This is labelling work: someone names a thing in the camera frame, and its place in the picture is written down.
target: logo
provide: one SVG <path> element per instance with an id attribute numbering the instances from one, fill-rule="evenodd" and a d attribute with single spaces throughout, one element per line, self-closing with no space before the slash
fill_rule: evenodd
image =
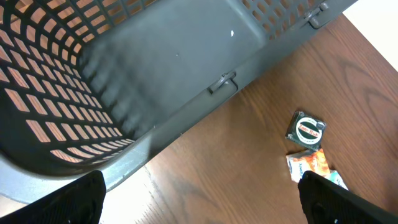
<path id="1" fill-rule="evenodd" d="M 317 128 L 317 121 L 308 117 L 297 122 L 296 133 L 305 144 L 316 144 L 322 138 L 322 130 Z"/>

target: white surface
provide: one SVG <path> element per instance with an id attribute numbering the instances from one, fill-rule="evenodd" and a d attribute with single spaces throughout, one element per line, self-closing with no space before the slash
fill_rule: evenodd
<path id="1" fill-rule="evenodd" d="M 397 0 L 359 0 L 343 13 L 398 71 Z"/>

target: brown wooden floor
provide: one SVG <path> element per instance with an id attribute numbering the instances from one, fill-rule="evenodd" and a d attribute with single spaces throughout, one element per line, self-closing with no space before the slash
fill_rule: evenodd
<path id="1" fill-rule="evenodd" d="M 340 16 L 123 183 L 103 223 L 306 223 L 285 159 L 303 150 L 284 139 L 297 108 L 328 124 L 348 188 L 396 214 L 397 102 L 398 73 Z"/>

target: candy wrapper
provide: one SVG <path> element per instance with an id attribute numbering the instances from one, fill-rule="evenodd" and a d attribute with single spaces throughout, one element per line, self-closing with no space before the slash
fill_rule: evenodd
<path id="1" fill-rule="evenodd" d="M 288 155 L 286 159 L 294 182 L 298 183 L 304 172 L 311 170 L 348 190 L 339 173 L 329 169 L 323 149 L 319 151 L 307 149 L 303 152 Z"/>

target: plastic basket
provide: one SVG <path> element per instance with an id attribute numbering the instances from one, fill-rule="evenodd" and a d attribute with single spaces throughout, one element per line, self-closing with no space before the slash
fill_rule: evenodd
<path id="1" fill-rule="evenodd" d="M 114 187 L 315 33 L 321 2 L 0 1 L 0 166 Z"/>

